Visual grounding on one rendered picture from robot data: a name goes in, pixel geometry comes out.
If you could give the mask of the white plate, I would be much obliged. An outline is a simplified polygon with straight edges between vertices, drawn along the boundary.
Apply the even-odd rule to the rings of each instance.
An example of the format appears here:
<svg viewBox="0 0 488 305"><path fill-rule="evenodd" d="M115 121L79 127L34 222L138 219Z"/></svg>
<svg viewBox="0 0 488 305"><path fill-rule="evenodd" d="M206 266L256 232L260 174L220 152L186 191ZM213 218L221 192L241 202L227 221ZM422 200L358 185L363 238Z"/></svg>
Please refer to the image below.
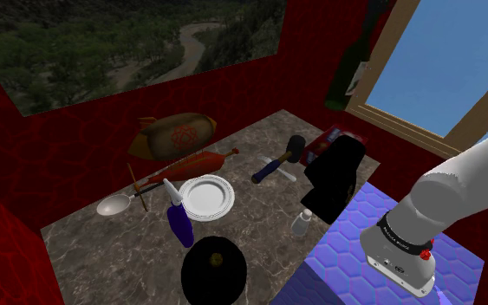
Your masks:
<svg viewBox="0 0 488 305"><path fill-rule="evenodd" d="M180 188L187 216L194 221L211 222L232 208L235 192L231 184L217 175L206 174L187 180Z"/></svg>

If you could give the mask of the red box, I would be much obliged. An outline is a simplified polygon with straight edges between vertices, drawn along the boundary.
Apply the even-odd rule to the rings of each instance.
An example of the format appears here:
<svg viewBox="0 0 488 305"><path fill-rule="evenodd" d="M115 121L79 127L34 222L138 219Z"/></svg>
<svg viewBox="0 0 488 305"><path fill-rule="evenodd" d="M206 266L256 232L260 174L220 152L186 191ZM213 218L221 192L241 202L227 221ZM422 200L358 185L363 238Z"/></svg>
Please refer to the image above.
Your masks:
<svg viewBox="0 0 488 305"><path fill-rule="evenodd" d="M347 135L360 141L363 145L366 145L368 138L358 134L353 128L346 127L345 125L338 123L331 126L328 130L324 131L315 140L311 141L304 147L303 154L299 162L307 166L320 154L322 154L339 136Z"/></svg>

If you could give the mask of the blue spray bottle white nozzle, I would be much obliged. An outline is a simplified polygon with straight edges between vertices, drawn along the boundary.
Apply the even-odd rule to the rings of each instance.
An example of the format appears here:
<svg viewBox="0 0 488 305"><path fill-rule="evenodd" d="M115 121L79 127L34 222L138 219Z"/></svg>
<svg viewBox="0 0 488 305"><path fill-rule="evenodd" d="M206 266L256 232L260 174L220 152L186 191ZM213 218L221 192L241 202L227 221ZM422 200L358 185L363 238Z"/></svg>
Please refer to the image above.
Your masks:
<svg viewBox="0 0 488 305"><path fill-rule="evenodd" d="M166 213L170 228L185 248L191 248L194 244L193 228L183 206L183 197L167 178L163 179L163 184L171 198L171 206Z"/></svg>

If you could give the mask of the wooden framed window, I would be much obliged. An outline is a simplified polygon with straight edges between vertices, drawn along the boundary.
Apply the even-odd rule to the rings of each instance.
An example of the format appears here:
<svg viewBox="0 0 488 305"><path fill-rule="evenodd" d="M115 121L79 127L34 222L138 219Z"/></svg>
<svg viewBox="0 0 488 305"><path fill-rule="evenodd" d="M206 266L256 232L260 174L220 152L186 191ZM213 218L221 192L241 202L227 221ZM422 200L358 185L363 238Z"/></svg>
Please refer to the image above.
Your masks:
<svg viewBox="0 0 488 305"><path fill-rule="evenodd" d="M488 138L488 0L398 0L349 113L445 159Z"/></svg>

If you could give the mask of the blue hexagon patterned robot stand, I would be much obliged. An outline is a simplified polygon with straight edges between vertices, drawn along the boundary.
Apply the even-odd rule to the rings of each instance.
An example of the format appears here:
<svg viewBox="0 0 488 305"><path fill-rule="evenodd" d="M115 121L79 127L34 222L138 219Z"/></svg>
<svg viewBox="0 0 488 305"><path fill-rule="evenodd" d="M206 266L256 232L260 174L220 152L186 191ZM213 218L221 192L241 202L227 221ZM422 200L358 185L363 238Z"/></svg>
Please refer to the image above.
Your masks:
<svg viewBox="0 0 488 305"><path fill-rule="evenodd" d="M423 298L368 265L360 232L396 205L365 183L270 305L473 305L484 261L443 233L434 240L435 285Z"/></svg>

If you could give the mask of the brown and red toy airship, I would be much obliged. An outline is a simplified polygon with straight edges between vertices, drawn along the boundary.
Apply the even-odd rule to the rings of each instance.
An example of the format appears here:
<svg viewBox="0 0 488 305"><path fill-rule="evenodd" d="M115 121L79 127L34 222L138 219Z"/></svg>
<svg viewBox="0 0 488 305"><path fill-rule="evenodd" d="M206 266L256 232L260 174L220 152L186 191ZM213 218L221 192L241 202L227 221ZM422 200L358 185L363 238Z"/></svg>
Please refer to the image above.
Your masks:
<svg viewBox="0 0 488 305"><path fill-rule="evenodd" d="M217 122L197 113L182 113L162 119L140 118L140 131L134 137L128 153L140 159L172 161L166 169L150 177L142 185L134 184L136 195L169 181L184 181L216 172L227 157L238 154L237 148L228 153L207 152L204 146L216 131Z"/></svg>

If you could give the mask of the black round object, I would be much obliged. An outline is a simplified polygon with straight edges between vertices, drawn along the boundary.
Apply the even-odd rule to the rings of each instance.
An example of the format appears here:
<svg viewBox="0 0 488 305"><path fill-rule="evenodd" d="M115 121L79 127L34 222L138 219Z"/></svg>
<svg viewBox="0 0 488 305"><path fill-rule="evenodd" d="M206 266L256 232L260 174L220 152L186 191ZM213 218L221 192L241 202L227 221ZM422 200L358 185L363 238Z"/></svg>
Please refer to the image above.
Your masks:
<svg viewBox="0 0 488 305"><path fill-rule="evenodd" d="M185 255L181 285L191 305L232 305L247 279L243 252L226 237L209 236Z"/></svg>

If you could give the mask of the small white bottle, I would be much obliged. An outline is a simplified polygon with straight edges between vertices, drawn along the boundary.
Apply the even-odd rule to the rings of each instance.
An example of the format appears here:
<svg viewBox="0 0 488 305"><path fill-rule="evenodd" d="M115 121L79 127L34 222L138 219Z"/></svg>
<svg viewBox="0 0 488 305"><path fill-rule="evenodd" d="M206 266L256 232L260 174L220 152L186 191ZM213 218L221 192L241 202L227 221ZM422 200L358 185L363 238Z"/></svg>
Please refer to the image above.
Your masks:
<svg viewBox="0 0 488 305"><path fill-rule="evenodd" d="M312 215L313 213L309 209L304 209L302 212L298 214L298 216L295 218L295 220L291 225L292 232L296 236L301 237L306 233Z"/></svg>

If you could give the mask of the dark green bottle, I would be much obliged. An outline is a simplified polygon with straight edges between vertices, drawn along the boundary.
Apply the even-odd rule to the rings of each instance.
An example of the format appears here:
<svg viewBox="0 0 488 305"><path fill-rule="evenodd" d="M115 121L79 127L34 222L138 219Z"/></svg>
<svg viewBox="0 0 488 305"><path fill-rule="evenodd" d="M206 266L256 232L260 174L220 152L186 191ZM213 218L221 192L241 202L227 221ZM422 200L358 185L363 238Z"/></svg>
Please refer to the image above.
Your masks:
<svg viewBox="0 0 488 305"><path fill-rule="evenodd" d="M371 54L370 39L389 0L368 0L358 38L345 49L325 97L325 107L342 110L350 100Z"/></svg>

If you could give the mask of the black bulky object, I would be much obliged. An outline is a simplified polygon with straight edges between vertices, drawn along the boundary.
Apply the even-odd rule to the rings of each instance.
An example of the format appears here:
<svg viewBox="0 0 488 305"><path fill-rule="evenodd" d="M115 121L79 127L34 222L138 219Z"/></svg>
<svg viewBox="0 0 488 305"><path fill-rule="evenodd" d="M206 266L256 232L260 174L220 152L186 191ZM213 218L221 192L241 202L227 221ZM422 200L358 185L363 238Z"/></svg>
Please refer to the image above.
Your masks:
<svg viewBox="0 0 488 305"><path fill-rule="evenodd" d="M331 225L355 192L356 172L365 153L365 146L350 136L335 139L304 170L313 188L301 199L301 204Z"/></svg>

